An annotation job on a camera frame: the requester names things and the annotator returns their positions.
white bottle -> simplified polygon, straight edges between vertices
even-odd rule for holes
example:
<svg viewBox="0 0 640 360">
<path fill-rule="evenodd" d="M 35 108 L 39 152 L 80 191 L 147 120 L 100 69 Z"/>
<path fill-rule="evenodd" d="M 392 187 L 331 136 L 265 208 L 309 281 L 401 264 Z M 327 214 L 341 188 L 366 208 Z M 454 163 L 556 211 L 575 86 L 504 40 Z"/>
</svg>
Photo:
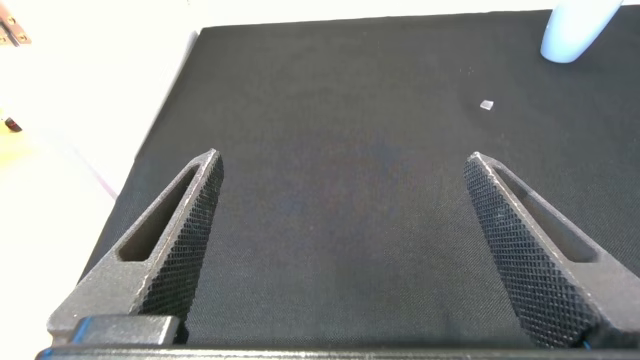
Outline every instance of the white bottle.
<svg viewBox="0 0 640 360">
<path fill-rule="evenodd" d="M 540 53 L 569 63 L 587 50 L 620 8 L 622 0 L 562 0 L 553 10 Z"/>
</svg>

black fabric surface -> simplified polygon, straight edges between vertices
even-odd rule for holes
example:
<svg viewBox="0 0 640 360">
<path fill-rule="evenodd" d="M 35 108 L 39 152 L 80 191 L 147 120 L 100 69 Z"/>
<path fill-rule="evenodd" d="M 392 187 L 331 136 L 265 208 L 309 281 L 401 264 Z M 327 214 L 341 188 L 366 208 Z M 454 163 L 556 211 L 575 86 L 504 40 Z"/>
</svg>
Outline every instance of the black fabric surface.
<svg viewBox="0 0 640 360">
<path fill-rule="evenodd" d="M 640 8 L 570 65 L 539 54 L 548 16 L 203 30 L 87 269 L 213 147 L 190 343 L 531 346 L 466 193 L 473 151 L 640 274 Z"/>
</svg>

black felt mat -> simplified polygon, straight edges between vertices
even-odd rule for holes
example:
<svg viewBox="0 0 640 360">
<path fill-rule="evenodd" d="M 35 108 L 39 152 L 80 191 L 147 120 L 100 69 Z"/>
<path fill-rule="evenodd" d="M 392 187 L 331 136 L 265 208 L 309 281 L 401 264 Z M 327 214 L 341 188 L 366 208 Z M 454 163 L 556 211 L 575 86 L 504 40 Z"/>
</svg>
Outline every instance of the black felt mat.
<svg viewBox="0 0 640 360">
<path fill-rule="evenodd" d="M 640 274 L 640 8 L 570 65 L 539 55 L 548 16 L 205 29 L 88 266 L 213 147 L 191 343 L 531 346 L 465 190 L 473 151 Z"/>
</svg>

small object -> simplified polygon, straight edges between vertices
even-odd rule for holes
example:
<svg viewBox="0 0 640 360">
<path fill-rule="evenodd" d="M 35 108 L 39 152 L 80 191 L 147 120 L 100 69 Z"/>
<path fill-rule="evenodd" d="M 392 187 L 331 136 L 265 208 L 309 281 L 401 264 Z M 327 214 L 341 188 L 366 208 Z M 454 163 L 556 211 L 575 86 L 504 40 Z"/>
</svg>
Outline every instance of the small object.
<svg viewBox="0 0 640 360">
<path fill-rule="evenodd" d="M 483 100 L 482 103 L 480 104 L 480 107 L 485 110 L 491 110 L 491 108 L 493 107 L 493 101 Z"/>
<path fill-rule="evenodd" d="M 622 0 L 563 0 L 553 10 L 540 53 L 556 63 L 577 59 L 607 26 Z"/>
<path fill-rule="evenodd" d="M 15 121 L 13 121 L 12 118 L 7 118 L 7 120 L 4 121 L 4 124 L 7 125 L 7 127 L 13 132 L 22 131 L 22 128 Z"/>
</svg>

small white cube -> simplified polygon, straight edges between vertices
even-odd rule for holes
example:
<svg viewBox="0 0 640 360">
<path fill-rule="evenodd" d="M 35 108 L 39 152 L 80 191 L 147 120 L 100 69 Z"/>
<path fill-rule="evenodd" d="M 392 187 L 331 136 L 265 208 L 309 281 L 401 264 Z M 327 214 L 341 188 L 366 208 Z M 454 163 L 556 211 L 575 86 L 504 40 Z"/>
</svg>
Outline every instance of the small white cube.
<svg viewBox="0 0 640 360">
<path fill-rule="evenodd" d="M 480 107 L 485 109 L 485 110 L 491 110 L 491 108 L 493 107 L 493 101 L 491 100 L 484 100 L 481 104 Z"/>
</svg>

